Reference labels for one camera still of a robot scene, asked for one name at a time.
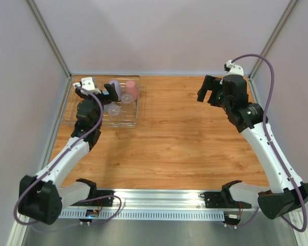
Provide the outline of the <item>purple plastic cup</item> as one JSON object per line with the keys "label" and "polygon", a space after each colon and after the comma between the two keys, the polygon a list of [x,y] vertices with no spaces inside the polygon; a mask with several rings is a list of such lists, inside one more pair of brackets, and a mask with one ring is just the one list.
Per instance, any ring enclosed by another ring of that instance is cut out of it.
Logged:
{"label": "purple plastic cup", "polygon": [[116,91],[118,97],[121,97],[123,95],[122,87],[121,87],[120,83],[117,80],[111,80],[109,82],[109,84],[114,86],[115,91]]}

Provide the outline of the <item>pink plastic cup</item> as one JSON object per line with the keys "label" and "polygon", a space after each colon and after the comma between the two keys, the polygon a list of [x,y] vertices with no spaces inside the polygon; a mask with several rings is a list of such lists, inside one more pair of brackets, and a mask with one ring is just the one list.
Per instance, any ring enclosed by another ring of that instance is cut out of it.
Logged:
{"label": "pink plastic cup", "polygon": [[128,80],[125,83],[125,93],[133,96],[133,100],[136,101],[139,96],[139,88],[134,80]]}

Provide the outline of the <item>clear glass tumbler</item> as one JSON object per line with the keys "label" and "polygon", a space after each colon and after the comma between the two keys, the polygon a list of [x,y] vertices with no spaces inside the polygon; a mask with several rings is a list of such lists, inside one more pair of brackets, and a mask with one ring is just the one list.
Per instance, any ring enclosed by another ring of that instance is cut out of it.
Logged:
{"label": "clear glass tumbler", "polygon": [[133,95],[125,93],[121,96],[121,107],[122,111],[126,115],[135,115],[137,106],[133,98]]}
{"label": "clear glass tumbler", "polygon": [[122,113],[118,105],[111,104],[107,109],[108,117],[110,120],[120,120]]}

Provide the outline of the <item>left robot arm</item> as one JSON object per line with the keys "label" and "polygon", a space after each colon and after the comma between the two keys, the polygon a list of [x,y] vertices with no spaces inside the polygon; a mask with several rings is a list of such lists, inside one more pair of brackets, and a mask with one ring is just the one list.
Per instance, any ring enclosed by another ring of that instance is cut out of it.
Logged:
{"label": "left robot arm", "polygon": [[87,206],[97,200],[97,185],[86,179],[77,179],[63,188],[62,182],[74,166],[97,144],[101,135],[104,105],[118,101],[115,87],[105,84],[102,92],[93,82],[74,85],[75,93],[82,99],[77,106],[74,130],[60,153],[34,176],[26,175],[20,181],[19,198],[13,209],[16,222],[24,224],[18,215],[47,225],[53,224],[61,211],[75,203]]}

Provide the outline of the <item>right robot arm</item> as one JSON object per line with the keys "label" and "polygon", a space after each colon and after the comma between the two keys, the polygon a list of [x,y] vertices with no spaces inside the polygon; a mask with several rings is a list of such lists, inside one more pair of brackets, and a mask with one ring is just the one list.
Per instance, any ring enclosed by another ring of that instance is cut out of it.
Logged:
{"label": "right robot arm", "polygon": [[222,108],[238,132],[255,152],[269,186],[260,187],[240,180],[222,186],[221,201],[228,208],[238,202],[259,207],[269,219],[281,217],[299,209],[308,201],[308,182],[295,172],[276,143],[268,119],[257,103],[249,102],[246,80],[241,75],[227,75],[223,78],[206,75],[197,100],[207,101],[211,106]]}

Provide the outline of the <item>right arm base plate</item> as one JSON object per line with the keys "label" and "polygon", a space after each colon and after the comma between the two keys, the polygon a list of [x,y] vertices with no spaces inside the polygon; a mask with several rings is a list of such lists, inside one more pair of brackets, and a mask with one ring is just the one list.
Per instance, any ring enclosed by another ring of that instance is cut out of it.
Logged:
{"label": "right arm base plate", "polygon": [[205,207],[210,209],[250,209],[252,205],[232,199],[229,192],[206,191],[199,195],[204,199]]}

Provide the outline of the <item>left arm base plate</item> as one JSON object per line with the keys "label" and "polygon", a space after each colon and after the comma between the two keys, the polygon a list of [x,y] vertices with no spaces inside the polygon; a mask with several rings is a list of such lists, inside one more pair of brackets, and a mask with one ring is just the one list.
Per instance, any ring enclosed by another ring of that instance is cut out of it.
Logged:
{"label": "left arm base plate", "polygon": [[[96,190],[92,195],[89,195],[87,199],[91,198],[98,198],[108,195],[114,195],[113,190]],[[112,207],[114,198],[113,197],[106,197],[97,199],[94,201],[88,201],[88,202],[77,202],[74,203],[72,206],[85,206],[85,207]]]}

